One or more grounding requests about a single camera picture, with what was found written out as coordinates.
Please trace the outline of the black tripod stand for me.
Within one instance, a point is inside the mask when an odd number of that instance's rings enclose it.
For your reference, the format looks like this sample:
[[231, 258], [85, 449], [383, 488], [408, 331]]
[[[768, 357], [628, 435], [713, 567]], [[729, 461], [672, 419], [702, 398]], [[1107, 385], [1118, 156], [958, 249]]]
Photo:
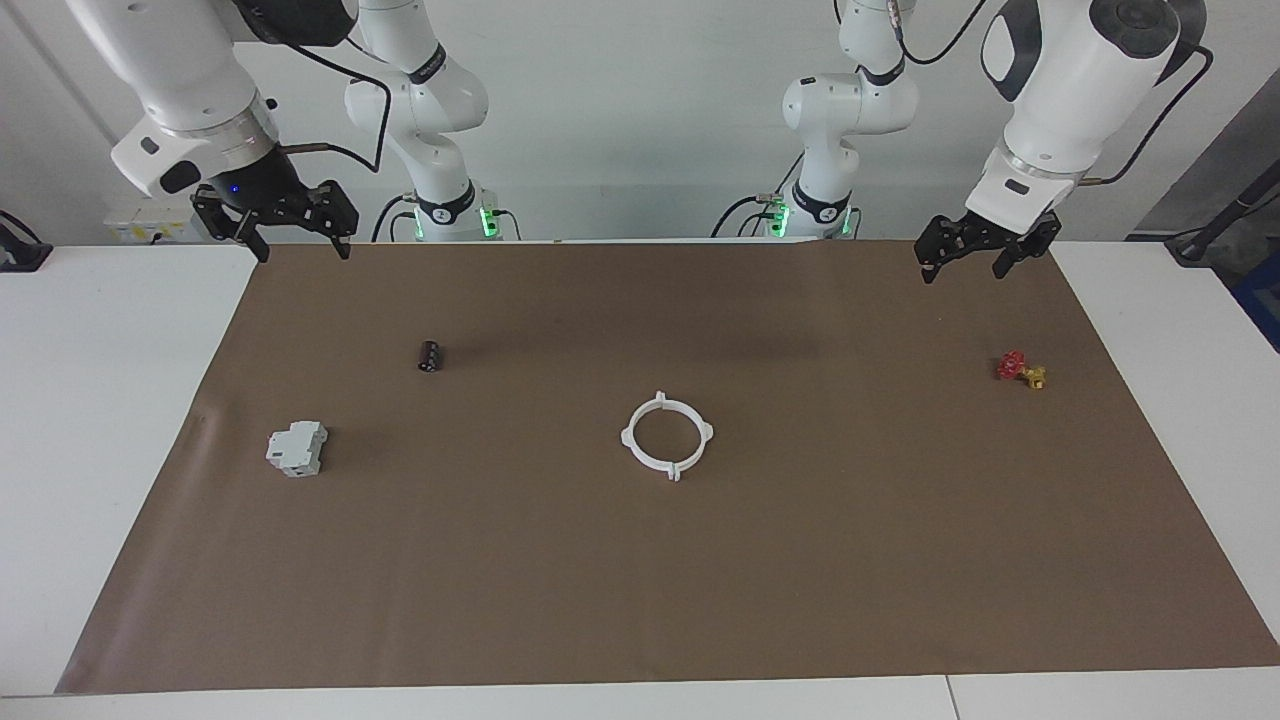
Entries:
[[1199, 264], [1208, 247], [1231, 225], [1280, 199], [1280, 158], [1272, 161], [1207, 224], [1180, 231], [1164, 241], [1165, 249], [1181, 266]]

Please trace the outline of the blue crate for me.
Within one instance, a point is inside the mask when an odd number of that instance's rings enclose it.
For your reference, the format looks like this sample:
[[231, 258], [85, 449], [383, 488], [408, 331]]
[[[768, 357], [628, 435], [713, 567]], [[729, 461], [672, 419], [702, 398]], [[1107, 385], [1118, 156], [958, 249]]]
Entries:
[[1230, 293], [1280, 354], [1280, 250], [1244, 274], [1230, 288]]

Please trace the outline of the red and yellow valve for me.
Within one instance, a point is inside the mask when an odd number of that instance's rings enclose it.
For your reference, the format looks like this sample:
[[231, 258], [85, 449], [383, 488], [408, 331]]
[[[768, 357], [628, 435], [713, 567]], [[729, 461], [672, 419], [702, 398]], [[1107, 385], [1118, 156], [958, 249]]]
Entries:
[[1029, 364], [1018, 350], [1004, 354], [996, 364], [995, 375], [1001, 380], [1016, 380], [1029, 389], [1043, 389], [1047, 372], [1044, 366]]

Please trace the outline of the white circuit breaker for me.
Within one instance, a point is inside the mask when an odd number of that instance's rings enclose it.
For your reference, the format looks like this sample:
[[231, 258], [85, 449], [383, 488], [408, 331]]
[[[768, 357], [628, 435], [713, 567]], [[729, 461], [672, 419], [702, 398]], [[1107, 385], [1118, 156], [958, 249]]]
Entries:
[[285, 477], [315, 477], [321, 470], [328, 436], [328, 428], [320, 421], [292, 421], [288, 429], [270, 436], [265, 459]]

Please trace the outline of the white half-ring pipe clamp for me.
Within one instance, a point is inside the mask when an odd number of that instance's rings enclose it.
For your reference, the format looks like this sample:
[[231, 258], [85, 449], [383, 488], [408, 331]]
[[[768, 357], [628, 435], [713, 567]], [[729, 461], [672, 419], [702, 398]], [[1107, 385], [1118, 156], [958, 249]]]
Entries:
[[699, 434], [699, 443], [696, 448], [685, 460], [666, 461], [666, 465], [663, 466], [669, 480], [680, 482], [685, 471], [695, 468], [701, 461], [701, 457], [707, 451], [707, 446], [714, 438], [716, 429], [694, 406], [684, 401], [671, 398], [662, 391], [655, 393], [655, 401], [658, 402], [659, 411], [677, 413], [682, 415], [695, 425]]
[[652, 471], [663, 471], [668, 480], [676, 482], [678, 480], [677, 462], [653, 457], [641, 448], [635, 437], [635, 430], [637, 429], [640, 420], [649, 413], [664, 411], [667, 409], [667, 400], [666, 393], [658, 389], [653, 398], [639, 404], [631, 413], [628, 424], [620, 432], [620, 439], [622, 446], [626, 447], [626, 450], [628, 450], [645, 469]]

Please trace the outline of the black table clamp mount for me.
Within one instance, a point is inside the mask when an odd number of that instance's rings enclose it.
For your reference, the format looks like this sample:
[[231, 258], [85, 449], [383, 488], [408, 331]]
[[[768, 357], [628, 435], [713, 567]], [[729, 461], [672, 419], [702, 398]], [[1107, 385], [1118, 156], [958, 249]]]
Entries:
[[52, 250], [22, 219], [0, 209], [0, 273], [36, 272]]

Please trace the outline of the white power strip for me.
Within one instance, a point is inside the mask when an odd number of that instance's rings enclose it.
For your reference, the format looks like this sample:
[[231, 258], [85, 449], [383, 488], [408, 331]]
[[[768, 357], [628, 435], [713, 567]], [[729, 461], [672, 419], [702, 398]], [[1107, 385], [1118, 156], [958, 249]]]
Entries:
[[123, 208], [102, 219], [104, 228], [119, 243], [200, 243], [195, 214], [180, 208]]

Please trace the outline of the brown paper table mat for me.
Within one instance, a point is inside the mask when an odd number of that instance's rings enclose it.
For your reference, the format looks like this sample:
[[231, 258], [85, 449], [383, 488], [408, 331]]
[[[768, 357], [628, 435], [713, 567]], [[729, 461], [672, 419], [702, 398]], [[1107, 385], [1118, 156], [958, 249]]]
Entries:
[[[425, 340], [435, 373], [416, 366]], [[1043, 389], [995, 375], [1021, 351]], [[620, 439], [660, 389], [680, 482]], [[321, 470], [265, 459], [328, 428]], [[1280, 664], [1051, 258], [279, 247], [61, 693]]]

